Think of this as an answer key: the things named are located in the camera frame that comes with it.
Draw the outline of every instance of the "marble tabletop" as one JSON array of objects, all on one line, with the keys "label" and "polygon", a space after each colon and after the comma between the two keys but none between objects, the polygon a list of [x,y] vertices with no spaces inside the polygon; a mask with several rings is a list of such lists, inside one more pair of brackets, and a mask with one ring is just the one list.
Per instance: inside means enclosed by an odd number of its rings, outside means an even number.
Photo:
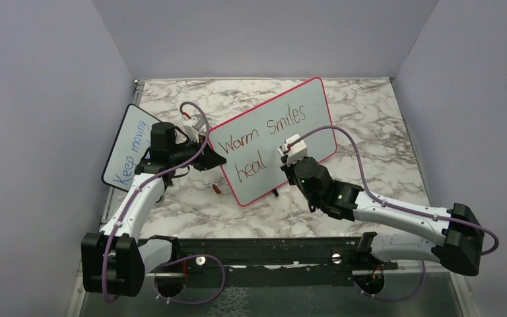
[{"label": "marble tabletop", "polygon": [[[182,126],[178,111],[184,101],[200,105],[215,126],[271,97],[296,86],[296,79],[194,79],[145,82],[142,109]],[[333,124],[349,131],[362,155],[373,192],[428,205],[423,181],[413,154],[391,83],[380,79],[324,79]],[[332,177],[361,184],[349,140],[337,135],[336,154],[324,161]],[[222,191],[216,194],[212,185]],[[220,168],[191,169],[174,180],[163,200],[155,205],[141,238],[155,234],[180,238],[288,238],[355,236],[367,231],[395,232],[372,223],[338,221],[320,211],[311,213],[302,194],[288,185],[279,197],[267,195],[240,207]],[[111,214],[125,192],[114,193]]]}]

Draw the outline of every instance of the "whiteboard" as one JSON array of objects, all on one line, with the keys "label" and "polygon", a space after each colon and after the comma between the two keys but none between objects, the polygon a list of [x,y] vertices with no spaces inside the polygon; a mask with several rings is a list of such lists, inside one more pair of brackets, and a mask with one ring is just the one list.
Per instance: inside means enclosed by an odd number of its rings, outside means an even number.
[{"label": "whiteboard", "polygon": [[[294,134],[331,125],[321,78],[314,77],[214,127],[209,144],[226,158],[222,165],[236,201],[246,206],[287,181],[277,147]],[[305,139],[317,161],[337,151],[332,130]]]},{"label": "whiteboard", "polygon": [[106,185],[129,191],[135,167],[151,145],[151,127],[160,120],[134,104],[127,106],[102,173]]}]

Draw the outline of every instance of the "red-bordered whiteboard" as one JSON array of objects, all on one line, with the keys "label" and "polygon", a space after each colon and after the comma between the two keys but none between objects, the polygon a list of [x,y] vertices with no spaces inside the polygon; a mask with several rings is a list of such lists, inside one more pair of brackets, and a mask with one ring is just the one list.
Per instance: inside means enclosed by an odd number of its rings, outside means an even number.
[{"label": "red-bordered whiteboard", "polygon": [[[224,177],[238,204],[246,206],[287,182],[277,150],[285,139],[331,124],[323,81],[314,77],[215,126],[209,144],[226,158]],[[337,152],[330,129],[305,142],[318,161]]]}]

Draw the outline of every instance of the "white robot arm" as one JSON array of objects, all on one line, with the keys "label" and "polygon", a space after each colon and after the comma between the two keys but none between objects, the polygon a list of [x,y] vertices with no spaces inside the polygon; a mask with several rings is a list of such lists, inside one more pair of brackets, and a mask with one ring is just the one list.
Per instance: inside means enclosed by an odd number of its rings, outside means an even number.
[{"label": "white robot arm", "polygon": [[420,206],[333,180],[326,167],[308,156],[308,148],[305,142],[297,141],[299,138],[298,134],[293,135],[279,147],[281,170],[289,184],[297,186],[308,200],[311,212],[321,209],[336,219],[380,223],[408,232],[377,234],[372,238],[370,253],[382,262],[426,260],[463,275],[478,274],[485,234],[449,221],[453,217],[479,226],[468,206]]},{"label": "white robot arm", "polygon": [[[159,197],[164,195],[164,181],[162,178],[157,178],[152,182],[149,182],[143,190],[138,190],[139,186],[144,181],[153,176],[154,174],[147,173],[135,175],[131,188],[125,196],[125,199],[110,221],[100,228],[100,232],[109,235],[114,230],[114,225],[117,224],[119,229],[116,230],[115,236],[125,235],[134,238],[135,240],[139,239],[141,229],[143,228],[151,209],[154,207],[154,203]],[[136,191],[138,192],[136,193],[135,198],[133,198],[131,205],[127,207],[128,212],[121,221],[118,221],[121,213],[130,200],[129,198]],[[172,256],[172,244],[167,240],[152,239],[139,247],[139,253],[141,255],[141,259],[143,260],[143,264],[145,265],[146,274],[160,264],[166,263],[170,259],[170,256]]]}]

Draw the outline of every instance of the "glass panel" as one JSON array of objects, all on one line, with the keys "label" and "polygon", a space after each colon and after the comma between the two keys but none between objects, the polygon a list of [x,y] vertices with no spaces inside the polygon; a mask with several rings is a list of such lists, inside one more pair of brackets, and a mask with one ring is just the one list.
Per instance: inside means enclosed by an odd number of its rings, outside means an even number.
[{"label": "glass panel", "polygon": [[[411,293],[421,275],[388,274],[383,296]],[[147,278],[137,297],[107,304],[101,294],[87,293],[82,317],[189,316],[189,317],[349,317],[349,316],[463,316],[449,273],[429,273],[420,294],[403,302],[381,302],[361,295],[354,287],[230,287],[209,304],[189,306],[156,300],[153,278]],[[186,289],[178,297],[201,300],[215,289]]]}]

